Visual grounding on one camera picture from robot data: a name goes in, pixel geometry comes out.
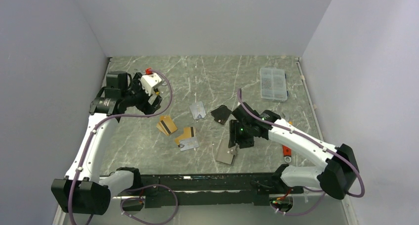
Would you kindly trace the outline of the grey card holder blue lining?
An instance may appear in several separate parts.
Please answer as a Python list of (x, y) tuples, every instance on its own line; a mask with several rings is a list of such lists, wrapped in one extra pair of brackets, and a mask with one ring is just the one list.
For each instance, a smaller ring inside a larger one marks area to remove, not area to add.
[(236, 143), (230, 143), (228, 138), (224, 138), (221, 140), (218, 147), (215, 161), (226, 165), (232, 165), (237, 153), (238, 150)]

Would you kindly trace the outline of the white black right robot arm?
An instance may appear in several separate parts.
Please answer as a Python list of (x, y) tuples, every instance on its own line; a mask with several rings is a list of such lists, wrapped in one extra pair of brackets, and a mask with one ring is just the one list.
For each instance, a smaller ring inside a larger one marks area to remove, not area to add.
[(313, 163), (310, 167), (282, 164), (272, 174), (272, 186), (278, 193), (292, 187), (319, 188), (332, 198), (342, 200), (359, 176), (353, 149), (335, 146), (312, 137), (289, 124), (278, 114), (265, 110), (261, 114), (247, 103), (237, 106), (232, 115), (239, 126), (237, 139), (261, 137), (285, 145)]

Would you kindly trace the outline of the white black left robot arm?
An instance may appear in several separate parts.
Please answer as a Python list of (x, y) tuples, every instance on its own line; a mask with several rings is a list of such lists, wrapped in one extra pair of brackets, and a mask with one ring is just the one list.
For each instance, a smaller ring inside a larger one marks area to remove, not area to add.
[(88, 126), (79, 151), (64, 178), (51, 185), (59, 206), (65, 213), (103, 215), (111, 199), (125, 191), (136, 195), (143, 183), (137, 168), (121, 167), (105, 179), (100, 168), (106, 148), (122, 117), (129, 117), (130, 107), (141, 117), (154, 117), (161, 107), (158, 87), (161, 76), (153, 70), (134, 75), (124, 71), (106, 74), (105, 85), (89, 107)]

